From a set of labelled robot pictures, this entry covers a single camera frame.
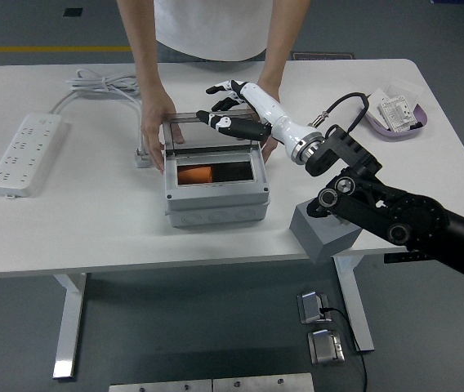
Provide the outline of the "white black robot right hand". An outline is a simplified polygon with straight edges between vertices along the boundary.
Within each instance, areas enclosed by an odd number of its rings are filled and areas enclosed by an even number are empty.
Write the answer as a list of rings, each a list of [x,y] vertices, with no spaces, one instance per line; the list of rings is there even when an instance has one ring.
[[[270,136],[283,144],[287,156],[299,165],[306,162],[306,149],[319,146],[323,139],[313,127],[293,122],[283,106],[253,82],[229,80],[207,89],[208,94],[219,91],[226,91],[228,96],[219,101],[211,112],[199,110],[196,117],[223,135],[255,141]],[[257,113],[258,122],[226,112],[242,103],[248,104]]]

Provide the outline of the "person's left hand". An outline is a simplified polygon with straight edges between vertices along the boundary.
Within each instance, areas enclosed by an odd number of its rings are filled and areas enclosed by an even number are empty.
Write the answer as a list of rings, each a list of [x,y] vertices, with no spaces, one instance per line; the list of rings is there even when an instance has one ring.
[[[280,102],[280,98],[279,98],[280,84],[281,84],[280,81],[273,81],[272,79],[268,77],[259,77],[258,79],[258,86],[262,88],[267,94],[269,94],[272,98],[274,98],[278,102]],[[266,139],[261,149],[261,154],[262,154],[264,163],[268,162],[270,155],[278,147],[278,144],[279,142],[275,140],[272,136],[269,136]]]

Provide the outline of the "person's right hand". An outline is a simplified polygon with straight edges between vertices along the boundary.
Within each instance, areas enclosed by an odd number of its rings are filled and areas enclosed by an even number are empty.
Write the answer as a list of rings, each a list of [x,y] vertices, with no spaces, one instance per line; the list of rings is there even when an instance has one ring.
[[[163,174],[164,146],[159,139],[159,128],[169,114],[176,112],[176,107],[161,84],[145,89],[141,100],[141,133],[145,149],[155,168]]]

